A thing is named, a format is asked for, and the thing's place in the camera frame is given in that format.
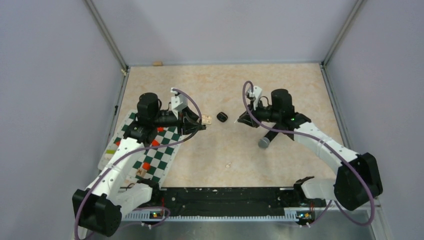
red chess square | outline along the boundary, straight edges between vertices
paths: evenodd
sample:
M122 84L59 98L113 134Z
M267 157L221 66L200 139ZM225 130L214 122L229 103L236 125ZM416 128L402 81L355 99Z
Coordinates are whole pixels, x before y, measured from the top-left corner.
M152 142L151 142L151 145L152 146L159 146L159 145L161 145L158 141L156 141L156 140L153 140Z

speckled tabletop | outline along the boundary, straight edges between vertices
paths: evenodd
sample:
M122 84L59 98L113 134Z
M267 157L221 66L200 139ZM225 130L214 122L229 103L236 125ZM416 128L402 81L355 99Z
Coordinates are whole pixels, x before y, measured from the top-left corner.
M234 123L245 111L241 92L247 80L267 97L272 90L287 89L297 112L342 142L316 63L132 67L118 123L136 109L139 96L146 92L156 93L166 108L171 87L189 94L203 114L212 116L207 130L182 144L163 187L282 187L306 176L335 177L309 149L287 136L279 134L267 149L261 149L258 140L266 129ZM228 121L219 122L219 112L226 113Z

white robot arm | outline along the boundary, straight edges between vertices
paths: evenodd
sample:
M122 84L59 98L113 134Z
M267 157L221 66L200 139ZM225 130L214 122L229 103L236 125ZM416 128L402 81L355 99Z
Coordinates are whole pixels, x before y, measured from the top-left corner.
M253 91L249 89L245 95L250 99L247 107L257 121L275 123L273 129L284 132L292 140L305 145L336 174L336 178L333 179L318 179L310 176L298 180L294 184L294 190L298 192L299 201L302 202L304 199L335 200L351 211L368 202L369 197L366 190L339 157L346 160L359 173L374 198L383 192L374 156L369 153L358 154L342 146L318 129L308 117L295 112L292 96L286 89L272 91L272 105L268 106L264 106L260 101L262 89L258 86L254 86ZM238 118L237 122L254 128L259 127L259 124L251 118L247 111Z
M186 96L178 94L173 88L171 93L175 94L171 98L171 110L161 110L162 103L154 93L140 96L136 119L125 131L112 159L85 190L78 189L74 193L72 203L75 217L84 198L86 199L77 219L80 227L110 237L118 229L122 218L151 200L154 189L147 184L135 183L124 192L119 192L119 189L130 169L143 155L142 149L155 139L157 128L177 127L180 135L193 135L206 129L205 125L197 122L201 116L189 109Z

white wall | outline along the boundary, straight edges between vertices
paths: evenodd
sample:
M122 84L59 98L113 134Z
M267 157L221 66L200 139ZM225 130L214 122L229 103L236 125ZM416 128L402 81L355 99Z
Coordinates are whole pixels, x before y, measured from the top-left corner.
M94 0L129 65L321 62L356 0Z
M69 239L121 80L82 0L0 1L0 239Z
M423 239L424 1L369 0L329 65L354 148L374 154L394 239Z

green and white checkered board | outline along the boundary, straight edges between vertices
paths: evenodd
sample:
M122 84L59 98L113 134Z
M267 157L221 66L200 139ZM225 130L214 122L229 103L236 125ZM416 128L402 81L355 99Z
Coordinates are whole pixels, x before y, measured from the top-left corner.
M121 141L124 136L125 130L128 126L136 119L136 110L131 110L125 116L124 120L121 122L118 129L120 131L116 132L113 135L113 138L110 140L109 144L106 147L106 150L103 153L103 156L98 164L98 169L103 170L105 166L109 163L109 160L112 158L115 151L118 149L117 142ZM164 131L158 132L155 140L160 145L171 144L183 139L177 133L176 127L165 127ZM181 144L169 147L161 147L158 149L150 149L144 152L143 156L135 162L132 169L127 175L127 180L130 183L137 182L141 177L137 176L137 170L143 165L143 163L149 163L150 169L144 175L145 179L152 179L155 182L159 183L161 187L165 181L165 178L168 174L168 171L171 168L171 164L180 148Z

